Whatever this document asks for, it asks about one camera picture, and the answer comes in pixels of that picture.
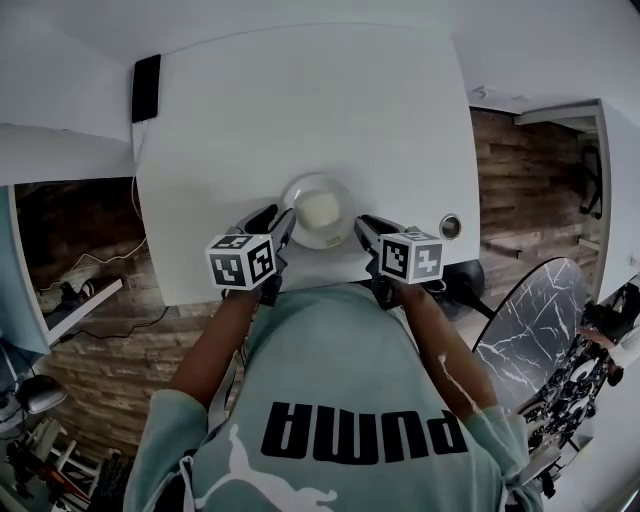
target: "sleeve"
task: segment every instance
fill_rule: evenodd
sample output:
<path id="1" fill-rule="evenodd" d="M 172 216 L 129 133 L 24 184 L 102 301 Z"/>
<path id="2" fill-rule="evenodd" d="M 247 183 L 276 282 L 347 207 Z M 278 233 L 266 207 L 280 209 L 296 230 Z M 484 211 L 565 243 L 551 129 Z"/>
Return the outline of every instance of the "sleeve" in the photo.
<path id="1" fill-rule="evenodd" d="M 638 357 L 640 357 L 640 340 L 631 340 L 625 345 L 618 344 L 609 350 L 609 355 L 613 362 L 622 368 L 626 368 Z"/>
<path id="2" fill-rule="evenodd" d="M 191 396 L 165 389 L 154 393 L 138 454 L 127 483 L 125 512 L 139 512 L 189 450 L 207 435 L 207 411 Z"/>
<path id="3" fill-rule="evenodd" d="M 527 427 L 520 415 L 506 416 L 496 405 L 470 416 L 465 426 L 476 442 L 482 446 L 500 467 L 505 481 L 514 478 L 529 464 Z M 542 511 L 542 500 L 535 484 L 512 490 L 513 498 L 526 512 Z"/>

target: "electrical cable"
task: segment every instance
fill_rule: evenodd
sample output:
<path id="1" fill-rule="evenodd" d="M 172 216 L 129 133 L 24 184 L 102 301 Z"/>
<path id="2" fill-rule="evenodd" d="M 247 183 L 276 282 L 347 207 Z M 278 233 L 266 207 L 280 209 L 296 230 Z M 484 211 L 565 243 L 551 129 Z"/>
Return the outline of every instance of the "electrical cable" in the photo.
<path id="1" fill-rule="evenodd" d="M 25 410 L 22 408 L 22 406 L 16 409 L 15 412 L 11 416 L 9 416 L 6 420 L 0 422 L 0 425 L 2 425 L 3 423 L 6 423 L 11 418 L 13 418 L 18 411 L 22 412 L 22 421 L 19 423 L 19 425 L 22 425 L 22 432 L 20 432 L 18 435 L 11 436 L 11 437 L 0 437 L 0 441 L 14 441 L 16 439 L 20 439 L 21 437 L 23 437 L 27 432 L 27 426 L 25 425 L 26 415 L 25 415 Z"/>
<path id="2" fill-rule="evenodd" d="M 76 261 L 76 263 L 73 265 L 73 267 L 71 267 L 67 272 L 62 274 L 62 277 L 60 279 L 58 279 L 57 281 L 54 281 L 53 283 L 51 283 L 46 288 L 40 288 L 38 291 L 46 292 L 48 290 L 51 290 L 51 288 L 53 288 L 55 285 L 61 284 L 62 281 L 64 281 L 64 278 L 67 277 L 71 272 L 73 272 L 76 269 L 76 267 L 78 266 L 78 263 L 80 263 L 82 261 L 82 258 L 84 258 L 85 256 L 87 258 L 92 258 L 92 259 L 96 260 L 98 263 L 102 263 L 103 265 L 107 264 L 107 263 L 111 263 L 114 260 L 126 260 L 129 256 L 132 256 L 135 252 L 137 252 L 145 244 L 146 241 L 147 241 L 147 237 L 145 236 L 142 239 L 142 242 L 140 242 L 138 244 L 138 246 L 135 249 L 133 249 L 131 252 L 129 252 L 128 254 L 125 254 L 124 256 L 120 256 L 120 255 L 119 256 L 113 256 L 112 258 L 109 258 L 108 260 L 101 260 L 100 258 L 94 256 L 93 254 L 89 254 L 89 253 L 83 252 L 82 256 L 80 256 L 78 258 L 78 261 Z"/>
<path id="3" fill-rule="evenodd" d="M 16 386 L 16 381 L 13 381 L 11 384 L 9 384 L 6 388 L 4 388 L 2 391 L 0 391 L 0 397 L 4 396 L 4 394 L 7 391 L 10 391 L 11 389 L 15 389 Z"/>
<path id="4" fill-rule="evenodd" d="M 147 123 L 147 121 L 144 121 L 144 123 L 142 125 L 142 138 L 141 138 L 141 141 L 140 141 L 140 148 L 138 149 L 138 152 L 136 153 L 135 159 L 134 159 L 135 160 L 134 164 L 135 164 L 135 171 L 136 172 L 138 171 L 138 160 L 140 158 L 140 153 L 142 153 L 142 146 L 144 145 L 144 140 L 145 140 L 145 136 L 146 136 L 146 133 L 147 133 L 147 124 L 146 123 Z M 140 220 L 142 220 L 142 214 L 140 213 L 140 210 L 138 209 L 138 206 L 136 205 L 135 197 L 134 197 L 134 186 L 135 186 L 135 183 L 136 183 L 136 175 L 134 174 L 133 175 L 133 179 L 131 180 L 131 204 L 133 205 L 133 209 L 135 210 L 136 215 L 138 216 L 138 218 Z M 58 279 L 56 281 L 53 281 L 46 288 L 39 288 L 38 291 L 40 293 L 46 292 L 46 291 L 51 290 L 51 288 L 53 288 L 55 285 L 62 284 L 62 282 L 64 281 L 64 278 L 67 277 L 71 272 L 73 272 L 76 269 L 76 267 L 78 266 L 78 264 L 82 261 L 82 258 L 84 258 L 84 257 L 91 258 L 91 259 L 97 261 L 98 263 L 106 265 L 107 263 L 111 263 L 114 260 L 125 260 L 125 259 L 129 258 L 130 256 L 133 256 L 133 254 L 135 254 L 145 244 L 146 241 L 147 241 L 147 237 L 145 236 L 142 239 L 142 242 L 140 242 L 138 244 L 138 246 L 135 249 L 133 249 L 131 252 L 129 252 L 128 254 L 113 256 L 112 258 L 109 258 L 108 260 L 102 260 L 102 259 L 98 258 L 97 256 L 94 256 L 93 254 L 89 254 L 89 253 L 83 252 L 82 255 L 78 258 L 78 261 L 75 262 L 73 267 L 71 267 L 67 272 L 62 274 L 62 277 L 60 279 Z"/>
<path id="5" fill-rule="evenodd" d="M 31 366 L 31 363 L 30 363 L 30 362 L 29 362 L 29 360 L 26 358 L 26 356 L 25 356 L 25 355 L 20 351 L 20 349 L 16 349 L 16 350 L 15 350 L 15 353 L 16 353 L 16 354 L 18 354 L 18 355 L 22 358 L 22 360 L 23 360 L 25 363 L 27 363 L 27 366 L 28 366 L 28 367 L 29 367 L 29 369 L 31 370 L 31 373 L 32 373 L 32 374 L 33 374 L 33 376 L 35 377 L 35 376 L 36 376 L 36 372 L 35 372 L 35 370 L 33 369 L 33 366 Z"/>
<path id="6" fill-rule="evenodd" d="M 167 311 L 169 311 L 169 306 L 166 306 L 164 308 L 164 311 L 162 312 L 162 314 L 156 318 L 155 320 L 152 320 L 151 322 L 145 322 L 142 324 L 136 324 L 133 327 L 131 327 L 131 329 L 129 329 L 129 332 L 125 335 L 122 334 L 113 334 L 113 335 L 109 335 L 109 336 L 98 336 L 97 334 L 93 334 L 92 332 L 86 331 L 84 329 L 80 329 L 79 331 L 76 331 L 72 334 L 65 334 L 64 336 L 61 336 L 60 339 L 54 344 L 52 345 L 51 348 L 55 347 L 58 343 L 64 343 L 66 341 L 71 340 L 72 338 L 74 338 L 75 336 L 77 336 L 80 333 L 84 333 L 87 334 L 89 336 L 91 336 L 92 338 L 95 338 L 97 340 L 106 340 L 108 338 L 118 338 L 118 339 L 127 339 L 129 336 L 131 336 L 131 334 L 133 334 L 133 331 L 135 331 L 136 329 L 140 328 L 140 327 L 151 327 L 154 324 L 157 324 L 160 320 L 162 320 L 165 315 L 167 314 Z"/>

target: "white wall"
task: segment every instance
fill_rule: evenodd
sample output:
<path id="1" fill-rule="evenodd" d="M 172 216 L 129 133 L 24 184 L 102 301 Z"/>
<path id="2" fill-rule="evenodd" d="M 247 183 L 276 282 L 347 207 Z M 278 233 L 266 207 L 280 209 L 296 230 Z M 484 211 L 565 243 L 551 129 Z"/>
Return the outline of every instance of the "white wall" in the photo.
<path id="1" fill-rule="evenodd" d="M 452 33 L 467 89 L 497 88 L 477 105 L 521 112 L 604 97 L 640 124 L 640 15 L 629 0 L 23 1 L 124 65 L 274 26 L 437 27 Z"/>
<path id="2" fill-rule="evenodd" d="M 603 97 L 640 125 L 640 15 L 629 0 L 5 0 L 0 122 L 130 140 L 133 64 L 304 23 L 452 34 L 473 105 L 522 112 Z M 514 99 L 525 96 L 525 99 Z"/>
<path id="3" fill-rule="evenodd" d="M 127 142 L 48 128 L 0 125 L 0 185 L 133 176 Z"/>
<path id="4" fill-rule="evenodd" d="M 130 67 L 41 15 L 0 10 L 0 123 L 130 140 Z"/>

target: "marker cube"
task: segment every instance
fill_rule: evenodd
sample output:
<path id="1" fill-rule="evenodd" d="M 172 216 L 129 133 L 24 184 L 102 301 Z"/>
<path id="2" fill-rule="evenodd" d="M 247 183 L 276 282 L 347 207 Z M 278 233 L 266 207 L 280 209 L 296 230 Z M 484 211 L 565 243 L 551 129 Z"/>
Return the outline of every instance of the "marker cube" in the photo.
<path id="1" fill-rule="evenodd" d="M 217 288 L 253 290 L 276 273 L 271 235 L 218 235 L 205 255 Z"/>
<path id="2" fill-rule="evenodd" d="M 407 284 L 442 277 L 443 240 L 421 231 L 380 236 L 380 273 Z"/>

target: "white cable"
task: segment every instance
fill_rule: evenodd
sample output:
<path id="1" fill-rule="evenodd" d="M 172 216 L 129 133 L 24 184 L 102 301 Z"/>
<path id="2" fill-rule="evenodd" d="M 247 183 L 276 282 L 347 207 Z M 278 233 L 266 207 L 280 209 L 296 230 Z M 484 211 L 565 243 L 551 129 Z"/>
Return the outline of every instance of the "white cable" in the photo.
<path id="1" fill-rule="evenodd" d="M 142 123 L 142 137 L 140 140 L 140 148 L 138 148 L 138 152 L 135 155 L 135 170 L 136 172 L 138 171 L 138 160 L 140 158 L 140 153 L 142 153 L 142 146 L 144 145 L 144 139 L 145 139 L 145 135 L 147 133 L 147 121 L 143 121 Z M 142 220 L 142 215 L 140 213 L 140 210 L 138 210 L 138 206 L 136 205 L 135 202 L 135 197 L 134 197 L 134 186 L 136 183 L 136 175 L 133 175 L 133 179 L 131 180 L 131 204 L 133 205 L 133 209 L 136 212 L 136 215 L 138 216 L 138 218 L 140 220 Z M 58 279 L 57 281 L 54 281 L 53 283 L 51 283 L 47 288 L 40 288 L 39 291 L 40 292 L 46 292 L 48 290 L 51 290 L 51 288 L 53 288 L 55 285 L 57 284 L 61 284 L 62 281 L 64 281 L 64 278 L 67 277 L 71 272 L 73 272 L 76 267 L 78 266 L 78 264 L 82 261 L 82 258 L 87 257 L 87 258 L 91 258 L 95 261 L 97 261 L 98 263 L 102 263 L 107 264 L 110 263 L 114 260 L 124 260 L 127 259 L 128 257 L 132 256 L 136 251 L 138 251 L 143 245 L 144 243 L 147 241 L 147 237 L 145 236 L 142 239 L 142 242 L 140 242 L 140 244 L 138 244 L 138 246 L 133 249 L 130 253 L 125 254 L 124 256 L 114 256 L 113 258 L 109 258 L 108 260 L 101 260 L 100 258 L 98 258 L 97 256 L 94 256 L 93 254 L 89 254 L 89 253 L 82 253 L 82 255 L 78 258 L 78 261 L 75 262 L 75 264 L 73 265 L 73 267 L 71 267 L 69 270 L 67 270 L 64 274 L 62 274 L 62 277 L 60 279 Z"/>
<path id="2" fill-rule="evenodd" d="M 110 263 L 113 260 L 124 260 L 124 259 L 127 259 L 129 256 L 133 255 L 138 249 L 140 249 L 140 247 L 142 247 L 146 241 L 147 241 L 147 237 L 145 236 L 142 239 L 142 242 L 140 242 L 138 244 L 138 246 L 133 251 L 131 251 L 129 254 L 125 254 L 124 256 L 114 256 L 113 258 L 109 258 L 108 260 L 101 260 L 100 258 L 94 256 L 93 254 L 89 254 L 89 253 L 84 252 L 84 253 L 82 253 L 82 256 L 80 256 L 78 258 L 78 261 L 76 261 L 75 265 L 73 265 L 73 267 L 71 267 L 67 272 L 62 274 L 62 277 L 59 280 L 54 281 L 47 288 L 40 288 L 40 291 L 41 292 L 46 292 L 48 290 L 51 290 L 51 288 L 53 288 L 56 284 L 62 283 L 62 281 L 64 281 L 64 278 L 67 277 L 71 272 L 73 272 L 76 269 L 76 267 L 78 266 L 78 263 L 80 263 L 82 261 L 82 258 L 84 258 L 85 256 L 87 258 L 92 258 L 92 259 L 96 260 L 98 263 L 102 263 L 102 264 Z"/>
<path id="3" fill-rule="evenodd" d="M 140 220 L 142 220 L 142 215 L 140 214 L 140 211 L 138 210 L 138 207 L 136 206 L 136 201 L 135 201 L 134 194 L 133 194 L 135 184 L 136 184 L 136 177 L 134 175 L 133 179 L 131 180 L 131 204 L 133 204 L 133 209 L 136 211 L 136 215 L 138 216 L 138 218 Z"/>

